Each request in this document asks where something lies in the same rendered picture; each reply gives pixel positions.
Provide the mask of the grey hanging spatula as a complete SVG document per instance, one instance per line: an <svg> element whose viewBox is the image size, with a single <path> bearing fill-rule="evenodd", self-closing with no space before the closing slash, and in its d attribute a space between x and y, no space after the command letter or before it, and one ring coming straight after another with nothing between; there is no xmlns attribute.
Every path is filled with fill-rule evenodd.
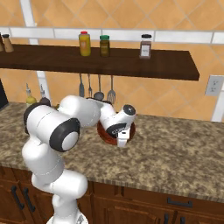
<svg viewBox="0 0 224 224"><path fill-rule="evenodd" d="M80 95L80 97L84 97L85 96L85 88L84 88L84 85L82 82L81 73L79 73L79 76L80 76L79 95Z"/></svg>

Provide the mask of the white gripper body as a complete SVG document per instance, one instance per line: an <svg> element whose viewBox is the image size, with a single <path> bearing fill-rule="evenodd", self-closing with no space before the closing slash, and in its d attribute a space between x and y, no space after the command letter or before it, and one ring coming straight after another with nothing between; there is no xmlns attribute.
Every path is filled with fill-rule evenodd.
<svg viewBox="0 0 224 224"><path fill-rule="evenodd" d="M129 139L129 134L127 130L123 130L119 132L117 136L117 146L124 147L128 139Z"/></svg>

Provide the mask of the olive jar with green cap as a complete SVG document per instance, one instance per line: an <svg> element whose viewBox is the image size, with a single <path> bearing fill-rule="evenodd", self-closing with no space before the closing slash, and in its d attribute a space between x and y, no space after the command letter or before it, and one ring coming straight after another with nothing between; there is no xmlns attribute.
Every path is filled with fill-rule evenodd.
<svg viewBox="0 0 224 224"><path fill-rule="evenodd" d="M110 51L109 35L100 36L100 55L108 57Z"/></svg>

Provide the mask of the dark vinegar bottle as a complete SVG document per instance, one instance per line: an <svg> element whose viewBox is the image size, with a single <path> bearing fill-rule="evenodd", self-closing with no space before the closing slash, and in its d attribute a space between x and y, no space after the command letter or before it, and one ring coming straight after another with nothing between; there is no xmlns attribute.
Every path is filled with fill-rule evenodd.
<svg viewBox="0 0 224 224"><path fill-rule="evenodd" d="M43 89L43 87L40 87L40 93L41 93L40 102L47 106L51 106L50 100L46 97L45 90Z"/></svg>

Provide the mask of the black appliance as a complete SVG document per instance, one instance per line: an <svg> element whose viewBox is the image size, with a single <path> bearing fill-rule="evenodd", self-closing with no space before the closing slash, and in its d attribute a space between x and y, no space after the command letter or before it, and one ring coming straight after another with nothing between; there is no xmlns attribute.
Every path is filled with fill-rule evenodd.
<svg viewBox="0 0 224 224"><path fill-rule="evenodd" d="M0 80L0 110L5 108L9 104L6 93L4 91L4 86Z"/></svg>

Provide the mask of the yellow-green oil bottle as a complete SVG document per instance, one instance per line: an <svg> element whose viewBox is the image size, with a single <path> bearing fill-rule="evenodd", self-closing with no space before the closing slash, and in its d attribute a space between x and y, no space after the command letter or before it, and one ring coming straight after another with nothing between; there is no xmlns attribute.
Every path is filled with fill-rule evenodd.
<svg viewBox="0 0 224 224"><path fill-rule="evenodd" d="M26 93L27 93L26 106L29 107L33 103L36 103L37 100L35 97L32 96L32 91L30 90L29 86L26 86Z"/></svg>

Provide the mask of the brown wooden drawer front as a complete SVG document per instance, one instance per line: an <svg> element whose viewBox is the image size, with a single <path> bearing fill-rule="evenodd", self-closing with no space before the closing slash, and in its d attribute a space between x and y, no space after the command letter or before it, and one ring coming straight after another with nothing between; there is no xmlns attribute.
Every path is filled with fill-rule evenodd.
<svg viewBox="0 0 224 224"><path fill-rule="evenodd" d="M163 207L172 207L174 209L184 209L186 211L192 211L202 214L217 214L224 216L224 203L213 202L203 199L194 199L178 195L171 195L161 192L151 192L145 190L139 190L134 188L124 187L122 189L122 196L134 201L140 201L149 204L155 204ZM167 198L171 198L174 201L180 201L187 203L192 201L192 207L174 206L167 204Z"/></svg>

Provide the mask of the grey hanging whisk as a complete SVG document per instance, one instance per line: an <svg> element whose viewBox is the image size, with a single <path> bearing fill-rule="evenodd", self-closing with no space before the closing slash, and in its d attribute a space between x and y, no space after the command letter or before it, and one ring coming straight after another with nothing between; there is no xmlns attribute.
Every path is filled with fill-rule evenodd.
<svg viewBox="0 0 224 224"><path fill-rule="evenodd" d="M114 85L113 85L113 78L111 79L111 87L110 87L110 90L108 91L108 94L107 94L107 100L109 102L111 102L112 104L114 104L116 102L116 92L114 90Z"/></svg>

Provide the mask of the brown wooden cabinet door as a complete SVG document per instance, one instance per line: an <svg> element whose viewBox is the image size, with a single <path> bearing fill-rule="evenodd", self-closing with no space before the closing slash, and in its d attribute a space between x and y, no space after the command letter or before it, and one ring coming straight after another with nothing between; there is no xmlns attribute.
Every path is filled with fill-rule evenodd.
<svg viewBox="0 0 224 224"><path fill-rule="evenodd" d="M0 166L0 220L9 224L18 224L20 212L11 194L15 178L10 168Z"/></svg>
<svg viewBox="0 0 224 224"><path fill-rule="evenodd" d="M171 210L119 200L95 198L94 211L96 224L164 224L165 214L172 224Z"/></svg>
<svg viewBox="0 0 224 224"><path fill-rule="evenodd" d="M180 224L180 217L185 217L185 224L224 224L223 215L189 213L184 211L177 211L174 224Z"/></svg>
<svg viewBox="0 0 224 224"><path fill-rule="evenodd" d="M36 210L31 215L35 224L46 224L53 216L52 195L48 192L43 192L32 185L32 173L30 171L20 171L19 181L22 186L22 191L25 187L29 189L29 197L31 203L36 207Z"/></svg>

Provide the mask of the red-brown bowl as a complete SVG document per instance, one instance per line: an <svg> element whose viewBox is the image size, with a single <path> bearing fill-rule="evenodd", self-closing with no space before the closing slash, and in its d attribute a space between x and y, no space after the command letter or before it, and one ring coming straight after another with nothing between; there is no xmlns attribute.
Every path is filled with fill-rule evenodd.
<svg viewBox="0 0 224 224"><path fill-rule="evenodd" d="M97 131L98 135L101 137L101 139L107 143L107 144L112 144L112 145L117 145L117 140L110 136L105 129L103 128L101 122L97 123ZM130 132L129 132L129 139L128 142L133 138L136 132L136 126L134 123L131 124L130 126Z"/></svg>

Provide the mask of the dark wooden wall shelf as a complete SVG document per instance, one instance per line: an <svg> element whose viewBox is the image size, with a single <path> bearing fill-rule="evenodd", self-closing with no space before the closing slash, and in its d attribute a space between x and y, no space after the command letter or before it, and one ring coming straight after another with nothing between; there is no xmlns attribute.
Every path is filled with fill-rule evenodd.
<svg viewBox="0 0 224 224"><path fill-rule="evenodd" d="M100 49L83 57L76 46L14 45L13 52L0 52L0 68L77 74L102 74L196 81L200 73L188 51L153 50L141 59L137 49L112 48L106 58Z"/></svg>

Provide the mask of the white wall outlet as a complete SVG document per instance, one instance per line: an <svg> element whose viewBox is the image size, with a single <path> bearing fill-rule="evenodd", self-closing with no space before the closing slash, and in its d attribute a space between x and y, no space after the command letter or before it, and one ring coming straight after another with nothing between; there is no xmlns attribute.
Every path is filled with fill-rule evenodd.
<svg viewBox="0 0 224 224"><path fill-rule="evenodd" d="M210 75L206 85L205 95L217 96L221 91L223 82L223 75Z"/></svg>

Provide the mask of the brown shaker with black cap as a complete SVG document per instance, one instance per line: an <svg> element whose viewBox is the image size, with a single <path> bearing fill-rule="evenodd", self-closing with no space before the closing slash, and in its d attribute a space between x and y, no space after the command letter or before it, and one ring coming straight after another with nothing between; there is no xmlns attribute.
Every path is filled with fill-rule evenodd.
<svg viewBox="0 0 224 224"><path fill-rule="evenodd" d="M12 53L14 51L13 45L10 41L10 35L4 34L3 35L3 42L4 42L4 48L7 53Z"/></svg>

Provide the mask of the grey hanging ladle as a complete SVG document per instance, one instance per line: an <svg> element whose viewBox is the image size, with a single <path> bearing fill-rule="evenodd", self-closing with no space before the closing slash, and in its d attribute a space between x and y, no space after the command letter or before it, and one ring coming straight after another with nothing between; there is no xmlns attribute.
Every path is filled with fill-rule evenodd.
<svg viewBox="0 0 224 224"><path fill-rule="evenodd" d="M98 75L98 83L101 83L100 75ZM94 98L101 101L104 98L104 93L101 90L99 90L94 94Z"/></svg>

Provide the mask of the grey hanging fork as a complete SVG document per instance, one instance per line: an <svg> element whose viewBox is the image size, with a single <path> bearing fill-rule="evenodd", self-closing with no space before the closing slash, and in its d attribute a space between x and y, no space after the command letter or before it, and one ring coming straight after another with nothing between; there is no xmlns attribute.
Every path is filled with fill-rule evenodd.
<svg viewBox="0 0 224 224"><path fill-rule="evenodd" d="M87 74L87 77L88 77L88 94L89 94L89 97L93 97L93 90L91 88L91 80L90 80L90 73Z"/></svg>

